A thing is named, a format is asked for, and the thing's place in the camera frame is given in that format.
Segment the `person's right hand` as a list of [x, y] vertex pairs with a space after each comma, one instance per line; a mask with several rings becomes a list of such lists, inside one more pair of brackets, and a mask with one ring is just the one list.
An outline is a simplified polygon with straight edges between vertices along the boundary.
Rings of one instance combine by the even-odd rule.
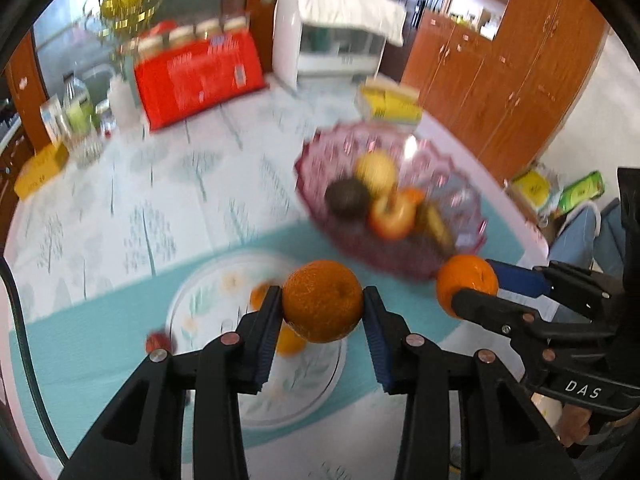
[[585, 440], [590, 434], [589, 419], [592, 411], [580, 406], [565, 404], [555, 432], [562, 445], [569, 448]]

